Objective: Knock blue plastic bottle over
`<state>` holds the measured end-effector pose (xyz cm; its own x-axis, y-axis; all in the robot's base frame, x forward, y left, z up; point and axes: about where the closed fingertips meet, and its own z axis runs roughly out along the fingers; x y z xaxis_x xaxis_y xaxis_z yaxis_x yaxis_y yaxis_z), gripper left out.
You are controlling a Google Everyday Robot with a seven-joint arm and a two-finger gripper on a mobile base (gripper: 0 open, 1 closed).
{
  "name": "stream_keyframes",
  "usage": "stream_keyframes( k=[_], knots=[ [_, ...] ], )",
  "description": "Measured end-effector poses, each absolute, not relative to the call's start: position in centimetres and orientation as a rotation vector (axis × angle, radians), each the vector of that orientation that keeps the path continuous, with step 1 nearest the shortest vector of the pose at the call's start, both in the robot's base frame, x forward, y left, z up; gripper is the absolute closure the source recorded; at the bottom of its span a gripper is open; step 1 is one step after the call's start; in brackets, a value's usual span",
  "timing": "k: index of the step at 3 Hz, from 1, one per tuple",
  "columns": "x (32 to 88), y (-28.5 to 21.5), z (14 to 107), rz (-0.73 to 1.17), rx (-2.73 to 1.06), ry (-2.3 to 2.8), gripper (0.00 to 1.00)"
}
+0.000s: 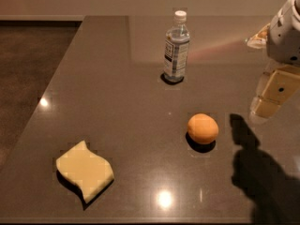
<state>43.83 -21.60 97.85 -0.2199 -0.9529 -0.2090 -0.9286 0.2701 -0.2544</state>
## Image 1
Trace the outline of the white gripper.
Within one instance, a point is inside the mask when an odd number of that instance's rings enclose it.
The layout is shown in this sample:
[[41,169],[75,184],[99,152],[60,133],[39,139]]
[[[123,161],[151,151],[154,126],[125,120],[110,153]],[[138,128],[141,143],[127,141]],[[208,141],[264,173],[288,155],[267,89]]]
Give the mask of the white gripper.
[[273,60],[262,73],[251,102],[249,119],[262,124],[300,89],[300,0],[287,0],[270,24],[247,40],[253,49],[267,48]]

